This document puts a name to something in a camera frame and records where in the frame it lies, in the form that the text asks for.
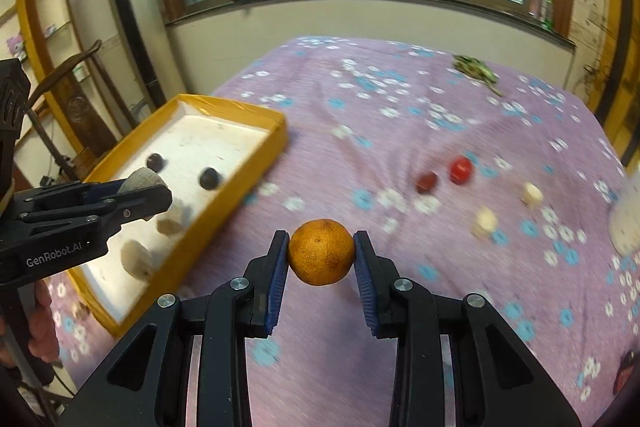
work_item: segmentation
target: orange fruit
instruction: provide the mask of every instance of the orange fruit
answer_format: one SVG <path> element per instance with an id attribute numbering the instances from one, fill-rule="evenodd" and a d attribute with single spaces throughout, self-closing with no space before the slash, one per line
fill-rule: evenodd
<path id="1" fill-rule="evenodd" d="M 353 237 L 340 223 L 333 219 L 314 219 L 291 236 L 287 260 L 302 282 L 324 286 L 347 275 L 355 251 Z"/>

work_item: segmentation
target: metal bolt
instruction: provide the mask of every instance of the metal bolt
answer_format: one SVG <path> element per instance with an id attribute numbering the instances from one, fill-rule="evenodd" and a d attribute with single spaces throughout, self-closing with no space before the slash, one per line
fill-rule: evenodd
<path id="1" fill-rule="evenodd" d="M 234 290 L 244 290 L 249 286 L 249 279 L 246 279 L 245 277 L 236 277 L 229 281 L 229 286 Z"/>
<path id="2" fill-rule="evenodd" d="M 473 306 L 474 308 L 482 308 L 482 306 L 484 306 L 484 298 L 477 293 L 469 295 L 466 301 L 469 303 L 469 306 Z"/>
<path id="3" fill-rule="evenodd" d="M 409 279 L 396 279 L 396 281 L 394 282 L 394 286 L 399 292 L 408 292 L 411 288 L 414 287 L 414 283 L 412 283 Z"/>
<path id="4" fill-rule="evenodd" d="M 171 293 L 165 293 L 158 297 L 158 306 L 161 308 L 170 308 L 175 304 L 175 295 Z"/>

